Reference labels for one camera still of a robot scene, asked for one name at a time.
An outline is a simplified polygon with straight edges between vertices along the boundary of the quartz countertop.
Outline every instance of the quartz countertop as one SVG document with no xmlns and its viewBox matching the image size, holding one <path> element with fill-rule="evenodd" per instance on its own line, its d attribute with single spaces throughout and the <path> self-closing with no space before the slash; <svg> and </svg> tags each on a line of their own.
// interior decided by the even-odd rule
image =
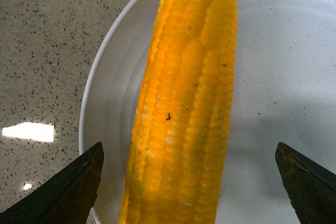
<svg viewBox="0 0 336 224">
<path fill-rule="evenodd" d="M 0 0 L 0 212 L 79 156 L 87 77 L 101 42 L 129 1 Z M 34 137 L 18 128 L 23 135 L 4 134 L 27 122 L 34 123 L 30 128 L 53 126 L 53 137 L 49 142 L 27 139 Z M 95 223 L 92 216 L 87 223 Z"/>
</svg>

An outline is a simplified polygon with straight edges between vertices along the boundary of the white plate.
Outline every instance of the white plate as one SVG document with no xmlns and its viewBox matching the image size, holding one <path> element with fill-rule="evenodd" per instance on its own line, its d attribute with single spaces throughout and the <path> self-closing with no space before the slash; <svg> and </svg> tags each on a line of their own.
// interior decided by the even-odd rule
<svg viewBox="0 0 336 224">
<path fill-rule="evenodd" d="M 80 154 L 103 143 L 93 209 L 117 223 L 140 80 L 159 0 L 132 0 L 93 63 Z M 238 0 L 232 123 L 217 223 L 299 223 L 275 162 L 283 141 L 336 172 L 335 0 Z"/>
</svg>

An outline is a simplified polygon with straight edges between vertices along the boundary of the boiled corn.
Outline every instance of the boiled corn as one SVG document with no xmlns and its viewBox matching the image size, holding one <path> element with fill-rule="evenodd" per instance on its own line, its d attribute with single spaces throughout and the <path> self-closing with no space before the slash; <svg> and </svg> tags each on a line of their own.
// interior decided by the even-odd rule
<svg viewBox="0 0 336 224">
<path fill-rule="evenodd" d="M 119 224 L 215 222 L 233 92 L 237 0 L 161 0 Z"/>
</svg>

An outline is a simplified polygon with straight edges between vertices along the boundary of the corn on the cob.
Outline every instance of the corn on the cob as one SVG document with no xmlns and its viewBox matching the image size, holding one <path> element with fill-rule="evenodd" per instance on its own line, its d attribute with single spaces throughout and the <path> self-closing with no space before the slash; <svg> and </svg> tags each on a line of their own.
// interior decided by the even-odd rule
<svg viewBox="0 0 336 224">
<path fill-rule="evenodd" d="M 161 0 L 119 224 L 214 223 L 233 91 L 237 0 Z"/>
</svg>

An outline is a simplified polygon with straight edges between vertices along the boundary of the countertop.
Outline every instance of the countertop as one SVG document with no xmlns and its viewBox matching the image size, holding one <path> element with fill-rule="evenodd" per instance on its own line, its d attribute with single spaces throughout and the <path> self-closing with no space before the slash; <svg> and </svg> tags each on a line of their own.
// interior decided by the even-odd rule
<svg viewBox="0 0 336 224">
<path fill-rule="evenodd" d="M 87 77 L 128 2 L 0 0 L 0 212 L 78 157 Z M 54 137 L 44 142 L 3 134 L 24 122 L 51 125 Z M 95 223 L 92 216 L 87 223 Z"/>
</svg>

